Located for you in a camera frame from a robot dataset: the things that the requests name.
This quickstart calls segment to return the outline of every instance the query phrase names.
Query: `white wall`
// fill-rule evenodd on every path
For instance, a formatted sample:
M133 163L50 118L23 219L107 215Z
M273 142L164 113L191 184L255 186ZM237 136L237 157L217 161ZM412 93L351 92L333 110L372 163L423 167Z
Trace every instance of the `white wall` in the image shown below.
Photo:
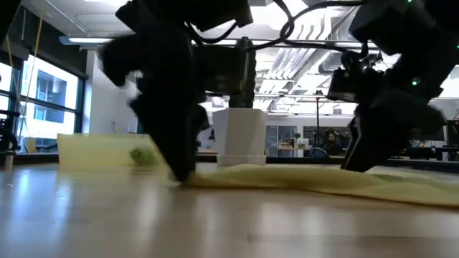
M87 53L87 75L83 118L84 133L129 133L137 131L137 117L128 101L137 94L136 85L127 82L116 87L100 70L95 51Z

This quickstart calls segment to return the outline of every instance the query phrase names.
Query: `yellow plastic container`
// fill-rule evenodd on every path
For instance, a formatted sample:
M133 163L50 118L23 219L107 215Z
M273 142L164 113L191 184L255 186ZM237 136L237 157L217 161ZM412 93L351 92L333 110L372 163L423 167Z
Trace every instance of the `yellow plastic container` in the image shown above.
M150 149L163 163L161 154L148 135L58 135L57 145L62 165L136 166L131 157L134 149Z

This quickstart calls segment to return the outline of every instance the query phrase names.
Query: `white planter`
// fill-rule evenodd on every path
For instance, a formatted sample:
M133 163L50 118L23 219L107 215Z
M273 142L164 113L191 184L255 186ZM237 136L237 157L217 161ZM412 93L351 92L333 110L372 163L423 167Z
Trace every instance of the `white planter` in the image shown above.
M258 109L229 108L212 114L220 166L266 164L266 114Z

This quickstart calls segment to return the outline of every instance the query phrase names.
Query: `ceiling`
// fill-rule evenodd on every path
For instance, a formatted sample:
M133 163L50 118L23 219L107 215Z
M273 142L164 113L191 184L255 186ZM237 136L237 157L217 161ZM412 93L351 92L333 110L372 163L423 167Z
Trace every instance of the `ceiling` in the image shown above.
M284 0L293 15L300 10L323 0ZM23 0L23 5L40 15L44 20L69 37L112 37L129 33L130 30L118 21L114 13L126 0ZM238 39L274 39L278 36L286 18L271 0L250 0L254 24L236 29L228 36ZM295 23L290 37L293 40L355 41L348 33L356 9L339 7L311 12ZM228 24L201 33L203 37L217 37L228 28ZM263 97L269 94L312 95L321 90L326 95L331 72L339 67L338 53L327 50L294 49L276 47L257 52L257 98L255 108L269 113L314 113L315 100L308 102L299 97ZM224 100L209 100L203 104L208 111L227 106ZM326 103L321 113L333 114L333 109L352 114L354 104Z

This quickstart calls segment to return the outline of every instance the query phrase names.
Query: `yellow towel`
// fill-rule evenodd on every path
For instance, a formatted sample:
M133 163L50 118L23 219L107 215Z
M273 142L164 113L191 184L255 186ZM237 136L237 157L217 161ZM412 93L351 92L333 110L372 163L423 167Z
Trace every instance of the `yellow towel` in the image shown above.
M188 186L312 191L428 206L459 208L459 184L411 174L369 174L334 168L236 166L197 173Z

